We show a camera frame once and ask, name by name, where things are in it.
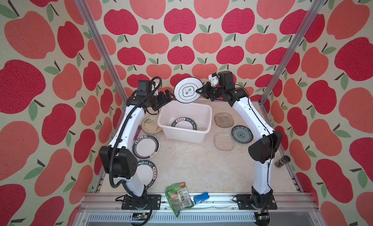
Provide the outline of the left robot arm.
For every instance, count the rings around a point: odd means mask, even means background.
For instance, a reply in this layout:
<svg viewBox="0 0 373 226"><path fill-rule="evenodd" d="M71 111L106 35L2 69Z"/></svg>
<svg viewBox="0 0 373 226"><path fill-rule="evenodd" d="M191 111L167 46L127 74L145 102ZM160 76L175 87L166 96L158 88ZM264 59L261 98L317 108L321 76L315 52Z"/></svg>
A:
<svg viewBox="0 0 373 226"><path fill-rule="evenodd" d="M147 109L150 107L157 111L174 98L169 90L157 94L153 90L146 96L143 94L138 96L135 93L127 100L125 115L118 131L112 141L107 146L101 147L99 151L112 188L123 186L128 195L133 198L146 198L146 187L137 175L138 159L131 151L132 144Z"/></svg>

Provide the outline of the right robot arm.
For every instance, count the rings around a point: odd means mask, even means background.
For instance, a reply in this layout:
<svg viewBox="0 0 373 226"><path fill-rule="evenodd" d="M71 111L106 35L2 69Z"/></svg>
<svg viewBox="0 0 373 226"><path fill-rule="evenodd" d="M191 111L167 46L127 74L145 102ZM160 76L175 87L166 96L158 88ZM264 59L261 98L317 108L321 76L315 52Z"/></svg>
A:
<svg viewBox="0 0 373 226"><path fill-rule="evenodd" d="M253 134L255 142L249 146L250 157L255 161L254 184L252 186L251 205L255 209L264 209L274 200L271 187L273 159L283 139L261 117L253 106L244 88L226 89L226 86L212 86L210 82L196 90L206 99L223 100L230 104L243 118Z"/></svg>

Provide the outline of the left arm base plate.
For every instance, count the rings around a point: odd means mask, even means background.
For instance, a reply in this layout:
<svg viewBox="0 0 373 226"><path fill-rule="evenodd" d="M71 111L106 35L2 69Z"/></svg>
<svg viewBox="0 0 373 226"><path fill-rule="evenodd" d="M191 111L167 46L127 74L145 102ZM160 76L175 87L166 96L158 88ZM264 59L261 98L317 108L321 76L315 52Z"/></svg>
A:
<svg viewBox="0 0 373 226"><path fill-rule="evenodd" d="M137 196L125 195L121 209L123 210L160 210L160 194L149 194L146 199Z"/></svg>

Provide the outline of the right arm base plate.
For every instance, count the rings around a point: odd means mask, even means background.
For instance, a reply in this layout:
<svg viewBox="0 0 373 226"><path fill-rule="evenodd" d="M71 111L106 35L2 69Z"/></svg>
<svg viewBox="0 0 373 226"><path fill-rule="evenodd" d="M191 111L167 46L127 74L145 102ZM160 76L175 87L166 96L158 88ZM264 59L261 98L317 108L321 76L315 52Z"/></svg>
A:
<svg viewBox="0 0 373 226"><path fill-rule="evenodd" d="M271 193L256 194L237 194L232 200L237 203L239 210L277 210L278 206L274 196Z"/></svg>

